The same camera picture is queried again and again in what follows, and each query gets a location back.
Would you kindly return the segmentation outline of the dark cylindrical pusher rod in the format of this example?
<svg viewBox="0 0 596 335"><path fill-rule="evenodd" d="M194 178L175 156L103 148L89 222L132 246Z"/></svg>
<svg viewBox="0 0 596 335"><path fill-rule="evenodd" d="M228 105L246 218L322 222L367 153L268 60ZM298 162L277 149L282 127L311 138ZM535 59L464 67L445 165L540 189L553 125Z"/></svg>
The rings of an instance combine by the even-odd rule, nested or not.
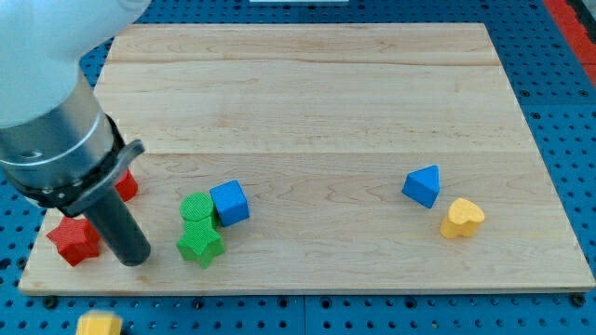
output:
<svg viewBox="0 0 596 335"><path fill-rule="evenodd" d="M137 266L150 255L150 244L114 187L84 211L106 245L125 266Z"/></svg>

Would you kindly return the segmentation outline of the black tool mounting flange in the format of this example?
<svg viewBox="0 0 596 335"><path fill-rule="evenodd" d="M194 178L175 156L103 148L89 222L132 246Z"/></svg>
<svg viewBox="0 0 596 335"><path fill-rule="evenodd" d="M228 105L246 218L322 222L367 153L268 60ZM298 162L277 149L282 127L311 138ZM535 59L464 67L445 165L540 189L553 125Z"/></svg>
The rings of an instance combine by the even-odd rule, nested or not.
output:
<svg viewBox="0 0 596 335"><path fill-rule="evenodd" d="M95 162L88 163L90 151L82 145L52 159L8 167L8 181L42 208L56 208L68 217L78 216L95 206L115 188L130 163L144 152L141 141L124 143L114 120L102 115L112 146Z"/></svg>

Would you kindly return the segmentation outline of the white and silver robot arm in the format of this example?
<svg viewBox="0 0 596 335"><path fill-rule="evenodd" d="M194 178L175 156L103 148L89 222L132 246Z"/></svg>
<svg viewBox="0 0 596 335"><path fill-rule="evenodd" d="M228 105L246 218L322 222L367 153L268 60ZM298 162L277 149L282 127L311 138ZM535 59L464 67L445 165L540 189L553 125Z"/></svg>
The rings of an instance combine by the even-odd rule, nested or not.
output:
<svg viewBox="0 0 596 335"><path fill-rule="evenodd" d="M79 62L138 19L149 0L1 4L1 169L42 208L84 215L126 266L151 247L115 185L143 153L126 143Z"/></svg>

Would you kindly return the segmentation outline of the red block behind arm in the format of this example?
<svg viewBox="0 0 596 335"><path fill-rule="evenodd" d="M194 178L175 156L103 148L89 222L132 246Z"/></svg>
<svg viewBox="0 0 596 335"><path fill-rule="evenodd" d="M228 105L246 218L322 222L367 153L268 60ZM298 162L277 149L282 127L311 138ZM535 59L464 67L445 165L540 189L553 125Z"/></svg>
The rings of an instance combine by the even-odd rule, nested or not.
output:
<svg viewBox="0 0 596 335"><path fill-rule="evenodd" d="M122 175L115 185L116 191L124 202L131 200L139 190L139 185L129 169Z"/></svg>

